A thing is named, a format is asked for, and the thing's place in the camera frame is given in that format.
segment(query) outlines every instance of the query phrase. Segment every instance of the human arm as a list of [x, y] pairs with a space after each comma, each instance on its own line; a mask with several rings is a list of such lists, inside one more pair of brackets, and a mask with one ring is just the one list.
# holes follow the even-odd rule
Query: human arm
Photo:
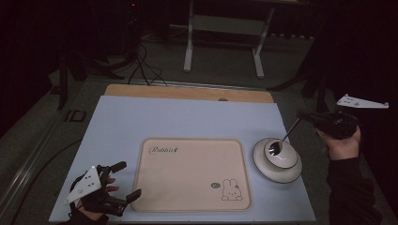
[[375, 210], [374, 184], [360, 171], [360, 128], [352, 137], [336, 140], [319, 131], [329, 153], [330, 224], [380, 224]]

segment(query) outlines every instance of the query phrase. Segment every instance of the metal frame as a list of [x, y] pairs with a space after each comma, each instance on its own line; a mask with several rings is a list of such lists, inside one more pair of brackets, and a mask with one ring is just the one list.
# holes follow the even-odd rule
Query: metal frame
[[193, 0], [190, 1], [190, 17], [188, 20], [188, 44], [185, 52], [184, 71], [191, 71], [192, 62], [192, 34], [193, 29], [195, 30], [207, 30], [215, 32], [233, 33], [233, 34], [244, 34], [259, 36], [260, 40], [256, 48], [253, 49], [253, 60], [255, 65], [255, 71], [257, 78], [265, 78], [263, 66], [261, 63], [260, 53], [264, 45], [264, 41], [267, 37], [270, 22], [272, 20], [275, 8], [272, 7], [269, 12], [267, 19], [262, 21], [254, 20], [242, 20], [224, 17], [213, 17], [204, 15], [195, 15], [193, 13]]

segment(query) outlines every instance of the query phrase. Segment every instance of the metal bracket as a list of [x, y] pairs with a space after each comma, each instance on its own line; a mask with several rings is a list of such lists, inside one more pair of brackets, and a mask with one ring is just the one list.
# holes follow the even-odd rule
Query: metal bracket
[[362, 108], [362, 109], [388, 109], [389, 103], [386, 102], [384, 104], [373, 102], [369, 100], [364, 100], [356, 97], [350, 97], [348, 94], [345, 94], [340, 100], [337, 101], [337, 105], [346, 106], [351, 108]]

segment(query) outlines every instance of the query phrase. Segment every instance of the black cable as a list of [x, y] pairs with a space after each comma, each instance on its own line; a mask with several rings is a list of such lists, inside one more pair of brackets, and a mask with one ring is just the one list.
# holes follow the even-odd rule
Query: black cable
[[56, 158], [58, 157], [61, 153], [63, 153], [64, 151], [66, 151], [67, 149], [69, 149], [70, 147], [72, 147], [74, 144], [81, 142], [82, 139], [79, 139], [75, 142], [70, 143], [68, 146], [62, 148], [61, 150], [59, 150], [57, 153], [55, 153], [55, 155], [53, 155], [50, 159], [48, 159], [46, 161], [46, 163], [44, 163], [44, 165], [41, 167], [41, 169], [38, 171], [38, 173], [35, 175], [35, 177], [33, 178], [32, 182], [29, 184], [26, 192], [23, 195], [23, 198], [20, 201], [20, 204], [18, 206], [17, 211], [14, 214], [14, 217], [12, 218], [11, 221], [11, 225], [15, 223], [15, 221], [17, 220], [17, 216], [20, 214], [21, 209], [23, 207], [23, 203], [26, 200], [27, 195], [29, 194], [29, 191], [32, 189], [32, 186], [35, 184], [35, 182], [38, 180], [38, 177], [41, 175], [41, 173], [44, 171], [44, 169]]
[[137, 71], [137, 69], [140, 68], [140, 69], [141, 69], [141, 72], [143, 73], [143, 77], [144, 77], [144, 79], [145, 79], [145, 81], [146, 81], [146, 84], [147, 84], [147, 85], [150, 85], [149, 82], [148, 82], [148, 80], [147, 80], [146, 77], [145, 77], [144, 70], [143, 70], [143, 66], [142, 66], [143, 62], [144, 62], [145, 59], [146, 59], [146, 52], [147, 52], [147, 50], [146, 50], [146, 47], [145, 47], [143, 44], [140, 43], [140, 46], [143, 47], [144, 50], [145, 50], [144, 57], [143, 57], [143, 60], [140, 61], [140, 57], [139, 57], [138, 54], [137, 54], [138, 66], [137, 66], [137, 67], [134, 69], [134, 71], [131, 73], [131, 75], [130, 75], [130, 77], [129, 77], [128, 84], [130, 84], [131, 79], [134, 77], [135, 72]]
[[[144, 50], [145, 50], [145, 56], [146, 56], [147, 48], [146, 48], [143, 44], [140, 44], [140, 45], [141, 45], [141, 47], [144, 48]], [[160, 69], [160, 68], [150, 66], [150, 65], [145, 61], [144, 58], [143, 58], [143, 60], [142, 60], [142, 63], [144, 63], [145, 66], [147, 66], [147, 67], [152, 71], [152, 73], [155, 74], [155, 78], [152, 79], [151, 82], [150, 82], [149, 84], [152, 84], [154, 81], [156, 81], [156, 79], [160, 79], [160, 80], [162, 80], [162, 82], [167, 86], [166, 81], [161, 77], [161, 69]], [[152, 68], [157, 69], [157, 70], [160, 72], [160, 74], [156, 73]]]

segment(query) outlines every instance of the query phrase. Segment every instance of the mouse pad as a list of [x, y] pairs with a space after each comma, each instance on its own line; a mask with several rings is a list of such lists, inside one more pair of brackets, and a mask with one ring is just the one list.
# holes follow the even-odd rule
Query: mouse pad
[[139, 212], [238, 211], [252, 204], [237, 140], [150, 138], [142, 145], [132, 203]]

